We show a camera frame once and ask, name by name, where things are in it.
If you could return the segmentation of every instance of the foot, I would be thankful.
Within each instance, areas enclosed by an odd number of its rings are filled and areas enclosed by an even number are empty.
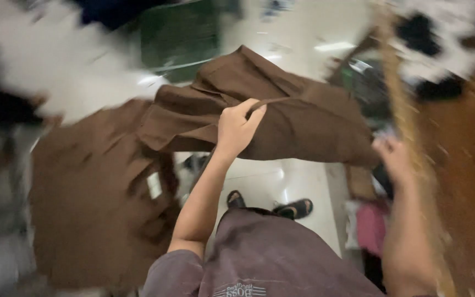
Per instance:
[[[241,196],[241,193],[239,191],[234,190],[228,194],[227,197],[227,206],[228,208],[244,208],[247,207],[245,204],[245,200],[243,200],[243,197]]]
[[[313,202],[306,198],[287,205],[278,206],[272,212],[287,219],[297,220],[307,217],[312,211]]]

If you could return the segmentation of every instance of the person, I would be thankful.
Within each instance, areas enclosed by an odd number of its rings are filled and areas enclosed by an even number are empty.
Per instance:
[[[150,267],[142,296],[383,296],[313,231],[278,213],[244,205],[223,215],[213,252],[203,260],[227,170],[267,111],[262,106],[247,119],[256,102],[249,99],[221,114],[212,159],[179,214],[168,253]],[[383,247],[387,292],[393,297],[435,296],[435,268],[406,149],[396,138],[377,139],[374,148],[395,188]]]

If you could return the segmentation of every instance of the white floor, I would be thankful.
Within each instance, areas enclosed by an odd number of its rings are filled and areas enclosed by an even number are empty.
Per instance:
[[[346,50],[319,51],[315,47],[339,42],[355,44],[368,28],[368,0],[296,0],[291,11],[263,22],[264,1],[242,0],[245,18],[222,18],[223,53],[245,44],[282,69],[320,79],[331,57]],[[151,98],[162,78],[141,69],[129,49],[99,26],[76,25],[78,11],[58,0],[49,3],[44,18],[23,13],[10,0],[0,0],[0,47],[5,60],[6,86],[28,93],[47,91],[46,112],[65,113],[65,123],[75,122],[102,107],[123,103],[135,95]],[[159,81],[147,88],[141,81]],[[182,191],[188,188],[188,176]],[[313,201],[313,213],[299,223],[312,229],[344,258],[349,198],[344,168],[340,164],[236,160],[230,168],[218,217],[226,211],[225,199],[239,190],[248,206],[272,209],[301,198]]]

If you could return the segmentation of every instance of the white label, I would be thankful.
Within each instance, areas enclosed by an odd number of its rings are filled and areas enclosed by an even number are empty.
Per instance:
[[[162,194],[161,180],[159,179],[159,173],[152,173],[148,179],[149,194],[152,199],[158,198]]]

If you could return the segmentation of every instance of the brown garment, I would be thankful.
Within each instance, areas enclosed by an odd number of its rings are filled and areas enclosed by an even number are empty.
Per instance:
[[[269,211],[231,209],[206,262],[178,250],[148,272],[144,297],[384,297],[316,233]]]
[[[134,133],[150,105],[98,111],[34,149],[34,251],[54,287],[135,288],[166,253],[179,212],[174,162]],[[157,171],[162,194],[151,197],[146,178]]]
[[[138,135],[156,151],[211,151],[222,110],[248,98],[269,107],[240,158],[379,162],[358,105],[344,90],[287,73],[245,46],[202,66],[189,86],[162,86]]]

